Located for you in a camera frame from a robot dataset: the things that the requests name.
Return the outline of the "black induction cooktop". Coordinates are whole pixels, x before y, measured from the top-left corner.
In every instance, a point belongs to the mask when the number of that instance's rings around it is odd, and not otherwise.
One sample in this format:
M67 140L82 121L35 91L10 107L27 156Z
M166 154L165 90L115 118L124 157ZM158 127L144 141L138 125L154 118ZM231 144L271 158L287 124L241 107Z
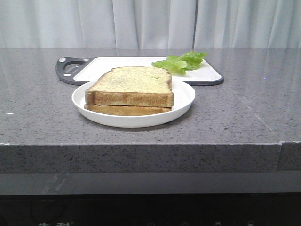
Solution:
M298 226L299 193L3 196L3 226Z

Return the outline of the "white curtain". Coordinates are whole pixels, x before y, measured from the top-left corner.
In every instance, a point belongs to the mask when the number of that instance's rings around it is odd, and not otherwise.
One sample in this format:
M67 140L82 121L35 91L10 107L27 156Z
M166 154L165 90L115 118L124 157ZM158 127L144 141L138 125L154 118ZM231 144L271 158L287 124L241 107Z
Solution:
M2 48L300 48L298 0L3 0Z

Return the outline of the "white round plate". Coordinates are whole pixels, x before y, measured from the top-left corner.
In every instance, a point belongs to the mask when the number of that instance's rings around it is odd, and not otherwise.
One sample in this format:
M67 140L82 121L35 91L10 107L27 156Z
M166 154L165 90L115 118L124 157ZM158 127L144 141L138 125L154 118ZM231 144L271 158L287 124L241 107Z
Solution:
M192 86L180 80L172 81L172 91L174 93L174 106L167 113L159 113L144 116L116 116L93 112L84 108L85 91L94 84L90 81L79 86L72 94L72 101L78 111L87 119L96 123L119 127L119 128L142 128L161 125L173 121L184 115L195 99L195 90Z

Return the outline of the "bread slice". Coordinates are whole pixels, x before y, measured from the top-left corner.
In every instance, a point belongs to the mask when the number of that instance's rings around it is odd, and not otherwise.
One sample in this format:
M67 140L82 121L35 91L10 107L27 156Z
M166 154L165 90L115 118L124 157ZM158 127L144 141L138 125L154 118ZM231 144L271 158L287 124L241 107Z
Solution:
M85 91L85 100L87 105L172 107L172 75L156 67L113 68Z
M117 116L143 116L158 113L166 113L172 110L171 107L146 107L126 105L85 105L85 109Z

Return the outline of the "green lettuce leaf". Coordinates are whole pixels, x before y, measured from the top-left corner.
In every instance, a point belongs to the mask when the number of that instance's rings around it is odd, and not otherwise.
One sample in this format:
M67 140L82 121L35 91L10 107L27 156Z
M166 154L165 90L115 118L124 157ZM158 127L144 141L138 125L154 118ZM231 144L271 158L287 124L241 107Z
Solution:
M152 62L152 66L168 70L171 74L186 74L186 71L197 70L201 67L204 52L190 51L181 56L168 55L165 60Z

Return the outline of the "white grey cutting board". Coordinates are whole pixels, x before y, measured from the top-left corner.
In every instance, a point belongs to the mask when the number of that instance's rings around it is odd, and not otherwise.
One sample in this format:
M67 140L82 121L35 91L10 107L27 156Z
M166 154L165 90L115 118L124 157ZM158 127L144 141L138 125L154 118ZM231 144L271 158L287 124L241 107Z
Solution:
M112 68L123 66L151 66L153 62L164 60L164 57L96 57L73 58L62 57L58 59L55 70L58 78L68 84L83 85L99 79ZM197 70L187 71L186 74L174 74L174 77L191 86L212 86L224 82L220 75L206 60Z

